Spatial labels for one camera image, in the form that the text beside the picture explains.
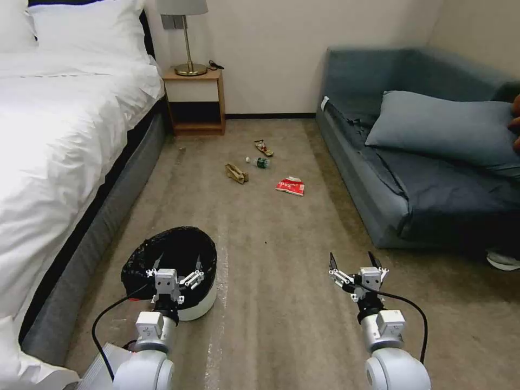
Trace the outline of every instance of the baseboard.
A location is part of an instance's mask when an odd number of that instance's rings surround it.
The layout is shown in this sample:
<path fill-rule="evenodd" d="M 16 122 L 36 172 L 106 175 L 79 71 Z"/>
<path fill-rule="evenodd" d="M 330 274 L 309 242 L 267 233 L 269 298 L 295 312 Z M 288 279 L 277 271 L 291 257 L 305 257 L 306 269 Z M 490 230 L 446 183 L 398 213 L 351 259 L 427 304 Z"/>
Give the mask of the baseboard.
<path fill-rule="evenodd" d="M 226 114 L 226 119 L 314 119 L 316 113 Z"/>

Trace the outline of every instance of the white sneaker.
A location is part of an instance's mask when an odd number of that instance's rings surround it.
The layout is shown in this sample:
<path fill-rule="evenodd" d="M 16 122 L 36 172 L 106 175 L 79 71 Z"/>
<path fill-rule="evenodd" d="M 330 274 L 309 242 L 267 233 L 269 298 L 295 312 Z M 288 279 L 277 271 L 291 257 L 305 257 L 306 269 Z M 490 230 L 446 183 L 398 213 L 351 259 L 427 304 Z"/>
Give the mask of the white sneaker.
<path fill-rule="evenodd" d="M 495 268 L 502 271 L 515 271 L 520 269 L 520 261 L 514 257 L 501 255 L 496 252 L 487 252 L 487 261 Z"/>

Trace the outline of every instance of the table lamp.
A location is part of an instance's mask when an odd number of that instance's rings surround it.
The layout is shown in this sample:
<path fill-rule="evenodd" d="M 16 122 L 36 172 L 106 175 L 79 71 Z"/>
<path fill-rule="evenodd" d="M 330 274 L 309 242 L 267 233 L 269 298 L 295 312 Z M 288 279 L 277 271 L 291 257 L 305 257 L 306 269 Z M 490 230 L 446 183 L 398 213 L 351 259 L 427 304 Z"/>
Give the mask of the table lamp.
<path fill-rule="evenodd" d="M 193 63 L 191 60 L 190 43 L 186 15 L 202 15 L 207 13 L 206 0 L 160 0 L 159 11 L 162 15 L 173 15 L 183 17 L 184 39 L 186 41 L 186 54 L 188 62 L 176 66 L 175 73 L 180 76 L 199 76 L 207 72 L 205 65 Z"/>

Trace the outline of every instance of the wooden nightstand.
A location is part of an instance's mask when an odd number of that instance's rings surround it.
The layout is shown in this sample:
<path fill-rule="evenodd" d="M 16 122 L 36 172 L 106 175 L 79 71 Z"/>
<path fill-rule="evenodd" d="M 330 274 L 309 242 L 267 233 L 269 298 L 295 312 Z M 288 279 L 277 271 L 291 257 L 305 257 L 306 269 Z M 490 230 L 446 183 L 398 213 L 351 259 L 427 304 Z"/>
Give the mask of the wooden nightstand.
<path fill-rule="evenodd" d="M 220 69 L 194 77 L 179 76 L 170 69 L 163 80 L 175 135 L 224 135 L 226 108 Z"/>

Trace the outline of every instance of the sofa armrest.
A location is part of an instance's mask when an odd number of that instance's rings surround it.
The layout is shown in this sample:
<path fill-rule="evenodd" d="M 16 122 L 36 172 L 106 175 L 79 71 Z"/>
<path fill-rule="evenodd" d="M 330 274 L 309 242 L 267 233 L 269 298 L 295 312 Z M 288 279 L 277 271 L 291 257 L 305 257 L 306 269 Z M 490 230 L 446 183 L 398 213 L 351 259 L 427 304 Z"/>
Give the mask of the sofa armrest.
<path fill-rule="evenodd" d="M 320 101 L 324 96 L 344 99 L 381 97 L 399 86 L 399 64 L 406 49 L 330 47 L 323 72 Z"/>
<path fill-rule="evenodd" d="M 414 50 L 405 58 L 399 84 L 404 90 L 456 101 L 511 101 L 520 93 L 513 77 L 433 48 Z"/>

